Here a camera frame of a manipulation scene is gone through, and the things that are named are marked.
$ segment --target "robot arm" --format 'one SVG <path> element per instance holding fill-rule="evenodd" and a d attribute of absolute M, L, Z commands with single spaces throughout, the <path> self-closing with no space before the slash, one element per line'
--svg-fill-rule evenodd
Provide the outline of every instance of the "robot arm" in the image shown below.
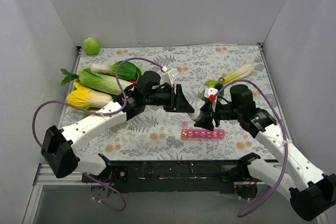
<path fill-rule="evenodd" d="M 168 71 L 163 77 L 166 83 L 160 85 L 159 74 L 153 71 L 145 72 L 137 84 L 125 89 L 127 105 L 117 114 L 103 116 L 103 113 L 117 111 L 122 107 L 122 95 L 99 110 L 101 116 L 90 115 L 62 129 L 50 127 L 46 131 L 41 153 L 55 176 L 63 178 L 74 171 L 93 175 L 103 173 L 109 161 L 102 154 L 80 153 L 79 150 L 109 128 L 142 113 L 146 105 L 163 106 L 166 112 L 194 113 L 194 109 L 183 95 L 181 85 L 173 84 L 177 73 L 177 69 Z"/>
<path fill-rule="evenodd" d="M 234 85 L 230 89 L 231 102 L 221 104 L 214 94 L 216 89 L 203 92 L 204 106 L 194 111 L 183 95 L 181 85 L 173 84 L 178 71 L 170 70 L 165 76 L 165 84 L 160 85 L 161 77 L 152 71 L 141 76 L 137 84 L 125 89 L 127 104 L 117 114 L 103 116 L 103 113 L 116 111 L 124 104 L 123 96 L 116 97 L 102 108 L 101 116 L 87 118 L 57 129 L 50 127 L 46 131 L 41 153 L 57 178 L 77 171 L 98 175 L 101 181 L 110 174 L 106 171 L 118 169 L 102 154 L 80 153 L 79 150 L 91 139 L 110 127 L 126 122 L 142 113 L 146 105 L 163 106 L 166 112 L 188 113 L 196 122 L 195 127 L 213 131 L 215 122 L 237 120 L 241 127 L 253 138 L 263 144 L 281 163 L 284 161 L 284 145 L 281 129 L 276 120 L 266 111 L 256 107 L 252 92 L 245 85 Z M 327 176 L 315 167 L 291 143 L 288 143 L 288 165 L 277 190 L 283 194 L 293 209 L 305 220 L 311 220 L 321 214 L 336 201 L 336 175 Z M 254 177 L 274 187 L 280 171 L 267 164 L 260 156 L 250 153 L 242 157 L 239 170 L 245 178 Z"/>
<path fill-rule="evenodd" d="M 272 155 L 284 164 L 285 147 L 281 128 L 277 121 L 266 111 L 257 108 L 252 92 L 246 85 L 231 87 L 231 102 L 221 104 L 211 98 L 217 90 L 205 90 L 205 105 L 201 108 L 202 118 L 195 126 L 213 129 L 212 121 L 219 126 L 220 120 L 237 120 L 240 126 Z M 296 213 L 304 220 L 312 220 L 336 202 L 336 175 L 327 176 L 314 166 L 291 141 L 287 142 L 288 158 L 286 172 L 277 191 L 285 196 Z M 250 153 L 238 161 L 238 170 L 243 177 L 254 177 L 274 187 L 280 171 Z"/>

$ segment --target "floral tablecloth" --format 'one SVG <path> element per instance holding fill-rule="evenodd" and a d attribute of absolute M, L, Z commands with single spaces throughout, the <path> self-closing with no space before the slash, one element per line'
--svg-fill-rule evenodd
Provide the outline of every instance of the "floral tablecloth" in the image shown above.
<path fill-rule="evenodd" d="M 130 57 L 144 57 L 156 61 L 169 69 L 177 67 L 180 74 L 175 82 L 182 89 L 193 107 L 200 108 L 203 102 L 198 97 L 208 79 L 226 76 L 246 63 L 253 63 L 255 71 L 247 79 L 255 82 L 270 99 L 278 111 L 276 99 L 271 88 L 258 46 L 180 46 L 180 47 L 139 47 L 103 48 L 99 54 L 89 56 L 80 54 L 78 70 L 92 63 L 113 64 Z M 159 69 L 145 61 L 134 61 L 144 71 Z M 252 86 L 253 96 L 260 108 L 270 109 L 266 101 Z M 224 95 L 230 99 L 229 92 Z M 83 115 L 66 109 L 63 126 L 77 122 Z M 165 113 L 163 109 L 147 106 L 145 111 L 121 125 L 111 128 L 90 141 L 82 152 L 103 153 L 112 160 L 207 160 L 238 159 L 247 153 L 255 152 L 262 158 L 274 158 L 270 152 L 242 130 L 237 122 L 221 121 L 225 130 L 224 139 L 181 138 L 182 122 L 189 127 L 193 121 L 187 114 Z"/>

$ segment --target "white cable tie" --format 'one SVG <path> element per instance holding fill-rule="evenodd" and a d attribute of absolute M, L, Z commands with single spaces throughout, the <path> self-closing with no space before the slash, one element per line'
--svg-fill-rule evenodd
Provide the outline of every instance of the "white cable tie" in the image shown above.
<path fill-rule="evenodd" d="M 280 144 L 279 148 L 282 148 L 282 147 L 285 146 L 285 144 L 290 144 L 290 143 L 293 143 L 293 141 L 290 140 L 290 139 L 288 139 L 288 140 L 286 140 L 286 141 L 284 140 L 284 141 Z"/>
<path fill-rule="evenodd" d="M 163 67 L 161 68 L 161 71 L 164 72 L 164 73 L 166 73 L 166 72 L 168 71 L 168 68 L 167 68 L 166 66 L 163 66 Z"/>
<path fill-rule="evenodd" d="M 107 127 L 107 132 L 110 134 L 110 128 L 109 128 L 109 124 L 107 122 L 107 118 L 106 116 L 104 116 L 104 113 L 101 111 L 98 111 L 98 113 L 100 114 L 100 116 L 104 119 L 104 121 L 106 122 L 106 127 Z"/>

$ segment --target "white enclosure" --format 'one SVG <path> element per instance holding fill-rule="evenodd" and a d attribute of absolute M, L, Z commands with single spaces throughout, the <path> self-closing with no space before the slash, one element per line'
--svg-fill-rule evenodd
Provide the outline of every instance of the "white enclosure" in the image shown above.
<path fill-rule="evenodd" d="M 285 0 L 51 0 L 80 46 L 103 47 L 263 42 Z"/>
<path fill-rule="evenodd" d="M 89 36 L 102 47 L 265 42 L 268 67 L 293 141 L 326 173 L 336 172 L 336 0 L 0 0 L 0 223 L 21 223 L 36 169 L 36 108 L 62 100 L 60 68 L 71 69 Z M 56 124 L 44 108 L 37 133 Z M 336 222 L 335 207 L 327 211 Z"/>

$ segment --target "leek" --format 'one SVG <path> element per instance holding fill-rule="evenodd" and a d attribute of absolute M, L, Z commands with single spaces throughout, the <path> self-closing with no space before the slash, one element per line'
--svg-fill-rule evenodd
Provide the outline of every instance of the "leek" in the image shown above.
<path fill-rule="evenodd" d="M 74 82 L 75 90 L 67 96 L 67 102 L 82 109 L 102 108 L 112 101 L 112 96 Z"/>
<path fill-rule="evenodd" d="M 254 70 L 254 66 L 252 63 L 246 64 L 244 66 L 242 66 L 241 68 L 237 69 L 236 71 L 228 74 L 224 79 L 224 83 L 223 84 L 227 84 L 229 82 L 235 81 L 235 80 L 239 80 L 242 78 L 247 77 L 250 73 L 252 73 Z M 213 88 L 216 84 L 217 84 L 217 80 L 208 80 L 205 83 Z"/>
<path fill-rule="evenodd" d="M 93 63 L 90 67 L 91 72 L 108 74 L 110 76 L 116 75 L 116 69 L 121 61 L 116 62 L 113 65 L 103 65 Z M 141 69 L 139 69 L 133 63 L 126 61 L 123 63 L 118 70 L 118 78 L 125 81 L 137 81 L 142 75 Z"/>

